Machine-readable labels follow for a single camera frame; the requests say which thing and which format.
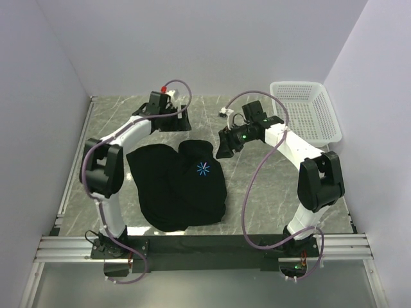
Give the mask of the black t-shirt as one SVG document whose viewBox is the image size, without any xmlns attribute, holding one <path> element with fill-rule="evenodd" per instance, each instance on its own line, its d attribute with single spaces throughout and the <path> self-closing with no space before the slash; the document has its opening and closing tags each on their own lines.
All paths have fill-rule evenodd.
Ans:
<svg viewBox="0 0 411 308">
<path fill-rule="evenodd" d="M 213 225 L 225 216 L 227 188 L 213 145 L 150 144 L 126 155 L 144 218 L 163 232 Z"/>
</svg>

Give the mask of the white plastic mesh basket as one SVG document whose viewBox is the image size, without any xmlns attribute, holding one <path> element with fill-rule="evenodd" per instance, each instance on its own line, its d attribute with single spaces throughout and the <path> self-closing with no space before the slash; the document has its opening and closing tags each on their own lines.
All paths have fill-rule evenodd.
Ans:
<svg viewBox="0 0 411 308">
<path fill-rule="evenodd" d="M 290 116 L 290 129 L 314 147 L 341 141 L 342 133 L 325 86 L 311 81 L 276 81 L 270 93 L 281 101 L 272 102 L 274 114 Z"/>
</svg>

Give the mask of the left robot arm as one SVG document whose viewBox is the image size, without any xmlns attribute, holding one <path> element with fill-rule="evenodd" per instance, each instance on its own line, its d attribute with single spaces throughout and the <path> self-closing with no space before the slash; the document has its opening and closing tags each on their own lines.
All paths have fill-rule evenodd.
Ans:
<svg viewBox="0 0 411 308">
<path fill-rule="evenodd" d="M 80 182 L 95 202 L 100 221 L 99 236 L 107 241 L 106 251 L 115 258 L 127 253 L 127 226 L 121 214 L 119 191 L 125 179 L 124 157 L 142 139 L 153 132 L 186 132 L 191 130 L 188 105 L 177 107 L 176 90 L 163 87 L 153 91 L 117 130 L 85 142 Z"/>
</svg>

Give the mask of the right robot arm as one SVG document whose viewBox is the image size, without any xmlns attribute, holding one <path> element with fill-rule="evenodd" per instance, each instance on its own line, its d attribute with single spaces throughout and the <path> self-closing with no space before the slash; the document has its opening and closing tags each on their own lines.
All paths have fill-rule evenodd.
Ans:
<svg viewBox="0 0 411 308">
<path fill-rule="evenodd" d="M 318 230 L 322 215 L 345 193 L 344 179 L 338 155 L 322 151 L 297 134 L 288 126 L 289 116 L 269 117 L 260 101 L 243 105 L 245 124 L 234 124 L 233 111 L 223 107 L 219 116 L 227 121 L 219 131 L 220 146 L 216 157 L 231 158 L 244 145 L 260 140 L 279 151 L 299 172 L 297 197 L 299 206 L 292 220 L 284 228 L 284 238 L 271 245 L 257 245 L 244 234 L 246 242 L 258 250 L 273 250 L 281 247 L 287 255 L 296 256 L 304 249 L 304 242 Z"/>
</svg>

